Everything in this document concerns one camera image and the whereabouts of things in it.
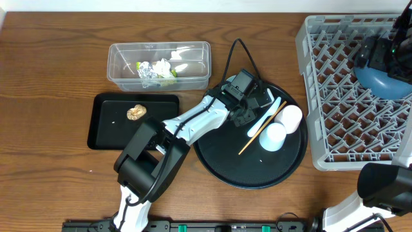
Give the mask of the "black rectangular tray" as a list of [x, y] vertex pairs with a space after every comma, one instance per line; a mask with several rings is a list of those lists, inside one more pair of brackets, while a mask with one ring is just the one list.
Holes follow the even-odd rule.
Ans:
[[[138, 104], [146, 114], [129, 120], [127, 111]], [[123, 150], [146, 118], [160, 122], [175, 118], [179, 104], [171, 94], [100, 93], [93, 101], [87, 145], [92, 150]]]

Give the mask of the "blue plate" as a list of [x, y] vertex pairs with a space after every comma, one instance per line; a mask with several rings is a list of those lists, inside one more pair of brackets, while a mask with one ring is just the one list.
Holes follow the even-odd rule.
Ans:
[[411, 85], [392, 79], [386, 72], [369, 68], [361, 68], [359, 57], [355, 58], [354, 72], [360, 85], [370, 89], [371, 94], [386, 100], [398, 100], [411, 93]]

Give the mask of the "pink cup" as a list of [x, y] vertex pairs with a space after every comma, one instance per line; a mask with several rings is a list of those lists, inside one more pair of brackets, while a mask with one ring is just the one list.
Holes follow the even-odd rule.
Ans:
[[286, 134], [294, 133], [303, 118], [301, 109], [296, 105], [285, 106], [275, 117], [274, 122], [278, 122], [285, 127]]

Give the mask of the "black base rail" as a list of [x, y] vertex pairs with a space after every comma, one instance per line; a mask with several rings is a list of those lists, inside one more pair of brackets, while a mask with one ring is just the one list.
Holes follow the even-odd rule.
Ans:
[[[113, 231], [109, 220], [99, 222], [64, 222], [62, 232]], [[168, 222], [166, 220], [149, 221], [143, 232], [275, 232], [275, 224], [257, 223], [189, 223]]]

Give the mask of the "yellow snack wrapper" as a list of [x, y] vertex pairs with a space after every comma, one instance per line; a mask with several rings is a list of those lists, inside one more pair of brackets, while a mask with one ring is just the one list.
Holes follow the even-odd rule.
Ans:
[[148, 87], [165, 87], [172, 85], [177, 82], [177, 73], [175, 70], [171, 69], [174, 78], [166, 79], [166, 78], [158, 78], [155, 72], [153, 71], [152, 63], [149, 61], [144, 62], [137, 62], [136, 63], [136, 70], [138, 73], [139, 78], [142, 80], [142, 85], [144, 88]]

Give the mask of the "grey dishwasher rack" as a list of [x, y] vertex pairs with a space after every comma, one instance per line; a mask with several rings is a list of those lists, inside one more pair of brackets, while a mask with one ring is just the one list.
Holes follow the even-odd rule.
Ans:
[[311, 15], [295, 44], [308, 99], [312, 163], [320, 171], [390, 164], [411, 107], [411, 96], [385, 100], [357, 80], [355, 56], [365, 38], [391, 39], [396, 14]]

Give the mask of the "light blue plastic knife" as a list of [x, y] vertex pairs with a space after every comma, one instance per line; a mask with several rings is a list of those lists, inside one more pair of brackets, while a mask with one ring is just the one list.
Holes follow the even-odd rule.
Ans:
[[269, 107], [269, 109], [263, 114], [263, 116], [257, 122], [255, 122], [254, 125], [248, 130], [247, 136], [253, 137], [258, 132], [258, 129], [260, 129], [260, 127], [266, 121], [266, 119], [269, 116], [272, 116], [277, 111], [280, 104], [281, 104], [281, 98], [278, 97], [274, 101], [274, 103]]

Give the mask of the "wooden chopstick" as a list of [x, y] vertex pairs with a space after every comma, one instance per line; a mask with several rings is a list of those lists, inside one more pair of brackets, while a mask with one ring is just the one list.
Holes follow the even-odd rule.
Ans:
[[238, 153], [238, 155], [241, 155], [246, 148], [255, 140], [255, 138], [268, 126], [268, 124], [270, 123], [270, 121], [272, 119], [274, 119], [274, 117], [280, 112], [280, 110], [286, 105], [287, 101], [284, 101], [276, 110], [276, 112], [269, 117], [269, 119], [267, 119], [265, 121], [265, 123], [260, 127], [260, 129], [258, 129], [258, 131], [256, 132], [256, 134], [245, 144], [245, 146], [241, 149], [241, 151]]

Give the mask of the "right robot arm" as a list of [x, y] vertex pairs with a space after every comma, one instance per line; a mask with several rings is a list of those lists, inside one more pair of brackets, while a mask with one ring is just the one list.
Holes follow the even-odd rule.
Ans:
[[[411, 92], [411, 35], [398, 30], [393, 39], [369, 37], [355, 59], [363, 87], [383, 99]], [[315, 231], [359, 231], [389, 217], [411, 212], [411, 119], [391, 164], [369, 163], [359, 175], [357, 190], [325, 209]]]

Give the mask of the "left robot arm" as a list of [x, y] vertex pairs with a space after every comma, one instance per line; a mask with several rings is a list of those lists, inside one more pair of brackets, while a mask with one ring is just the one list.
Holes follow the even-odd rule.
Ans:
[[146, 119], [114, 164], [122, 198], [110, 229], [143, 231], [151, 204], [169, 187], [193, 143], [226, 121], [244, 125], [255, 112], [279, 103], [268, 88], [241, 90], [226, 84], [208, 90], [180, 116], [162, 122]]

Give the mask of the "black round tray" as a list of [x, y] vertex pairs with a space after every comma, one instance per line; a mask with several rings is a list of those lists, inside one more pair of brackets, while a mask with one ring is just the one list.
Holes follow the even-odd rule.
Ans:
[[280, 150], [267, 151], [255, 139], [239, 153], [250, 140], [248, 130], [266, 111], [267, 108], [258, 109], [256, 118], [242, 126], [226, 121], [193, 144], [200, 162], [213, 176], [237, 188], [263, 189], [279, 184], [298, 168], [308, 145], [305, 119], [286, 136]]

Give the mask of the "light blue cup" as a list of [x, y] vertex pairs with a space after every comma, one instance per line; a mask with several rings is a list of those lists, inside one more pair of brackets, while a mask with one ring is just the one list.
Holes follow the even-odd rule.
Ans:
[[285, 127], [278, 122], [269, 124], [259, 135], [259, 143], [264, 150], [280, 150], [286, 138]]

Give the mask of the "clear plastic bin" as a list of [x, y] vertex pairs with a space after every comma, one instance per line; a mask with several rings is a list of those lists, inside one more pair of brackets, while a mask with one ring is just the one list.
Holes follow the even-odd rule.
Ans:
[[124, 92], [202, 90], [211, 76], [206, 41], [115, 43], [107, 78]]

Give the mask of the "brown mushroom food scrap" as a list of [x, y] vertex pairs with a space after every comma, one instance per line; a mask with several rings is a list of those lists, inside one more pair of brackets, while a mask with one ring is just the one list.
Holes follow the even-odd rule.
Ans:
[[142, 118], [146, 113], [146, 107], [142, 106], [141, 104], [137, 104], [127, 111], [127, 118], [131, 121], [137, 121], [138, 119]]

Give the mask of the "white tissue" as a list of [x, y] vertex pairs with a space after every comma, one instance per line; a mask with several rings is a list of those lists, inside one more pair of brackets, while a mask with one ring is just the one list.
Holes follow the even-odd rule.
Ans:
[[174, 74], [171, 70], [171, 65], [166, 59], [152, 63], [153, 71], [158, 78], [172, 79]]

